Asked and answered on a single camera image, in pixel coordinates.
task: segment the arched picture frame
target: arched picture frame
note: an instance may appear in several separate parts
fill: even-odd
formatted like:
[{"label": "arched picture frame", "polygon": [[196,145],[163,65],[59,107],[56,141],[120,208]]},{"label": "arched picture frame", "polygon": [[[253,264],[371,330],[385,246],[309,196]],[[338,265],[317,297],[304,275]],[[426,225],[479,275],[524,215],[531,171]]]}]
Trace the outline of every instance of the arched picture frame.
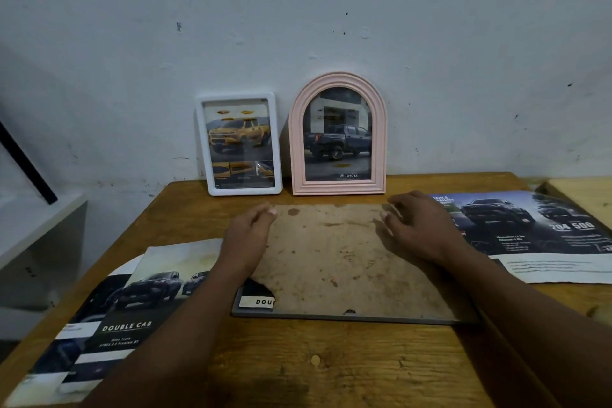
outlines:
[{"label": "arched picture frame", "polygon": [[361,76],[310,81],[289,114],[289,143],[294,195],[384,194],[387,111]]}]

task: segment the hand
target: hand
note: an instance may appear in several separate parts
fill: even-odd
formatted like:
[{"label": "hand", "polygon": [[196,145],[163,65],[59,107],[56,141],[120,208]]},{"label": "hand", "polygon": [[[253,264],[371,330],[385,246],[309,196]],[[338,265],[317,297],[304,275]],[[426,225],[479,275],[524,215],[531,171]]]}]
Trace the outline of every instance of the hand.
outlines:
[{"label": "hand", "polygon": [[267,247],[270,226],[276,219],[270,203],[262,203],[229,222],[214,269],[238,275],[241,283],[255,271]]},{"label": "hand", "polygon": [[420,191],[388,198],[402,215],[403,222],[388,211],[381,219],[402,247],[411,253],[444,266],[449,251],[468,244],[444,206]]}]

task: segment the black pole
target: black pole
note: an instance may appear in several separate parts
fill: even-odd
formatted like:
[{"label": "black pole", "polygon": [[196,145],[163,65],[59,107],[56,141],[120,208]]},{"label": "black pole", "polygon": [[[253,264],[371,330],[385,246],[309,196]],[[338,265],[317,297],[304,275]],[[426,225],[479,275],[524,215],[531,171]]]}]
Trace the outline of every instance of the black pole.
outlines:
[{"label": "black pole", "polygon": [[42,179],[42,176],[36,168],[30,162],[30,160],[26,157],[26,154],[23,153],[23,150],[19,148],[17,142],[13,139],[13,137],[9,134],[3,124],[0,122],[0,143],[4,145],[4,148],[8,150],[13,160],[19,165],[19,168],[26,174],[27,178],[32,181],[34,187],[38,189],[40,195],[42,195],[47,203],[50,205],[52,203],[57,202],[57,195],[51,190],[49,185]]}]

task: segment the dirty board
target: dirty board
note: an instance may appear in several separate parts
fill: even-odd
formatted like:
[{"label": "dirty board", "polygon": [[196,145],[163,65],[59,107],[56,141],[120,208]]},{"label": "dirty board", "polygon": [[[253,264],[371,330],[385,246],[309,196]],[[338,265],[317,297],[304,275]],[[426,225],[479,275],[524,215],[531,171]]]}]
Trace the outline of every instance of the dirty board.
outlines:
[{"label": "dirty board", "polygon": [[382,205],[277,205],[268,248],[235,316],[457,324],[477,322],[444,270],[407,253]]}]

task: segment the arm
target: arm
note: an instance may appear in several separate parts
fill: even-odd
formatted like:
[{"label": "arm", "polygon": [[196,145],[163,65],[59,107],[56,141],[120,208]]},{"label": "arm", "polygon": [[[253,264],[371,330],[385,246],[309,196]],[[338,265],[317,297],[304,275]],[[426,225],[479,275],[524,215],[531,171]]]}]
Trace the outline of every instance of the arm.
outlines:
[{"label": "arm", "polygon": [[612,328],[541,294],[463,240],[450,214],[418,191],[381,218],[415,255],[451,273],[563,406],[612,406]]},{"label": "arm", "polygon": [[208,277],[145,343],[122,361],[81,406],[153,406],[165,393],[195,399],[222,320],[266,251],[276,211],[264,203],[234,218]]}]

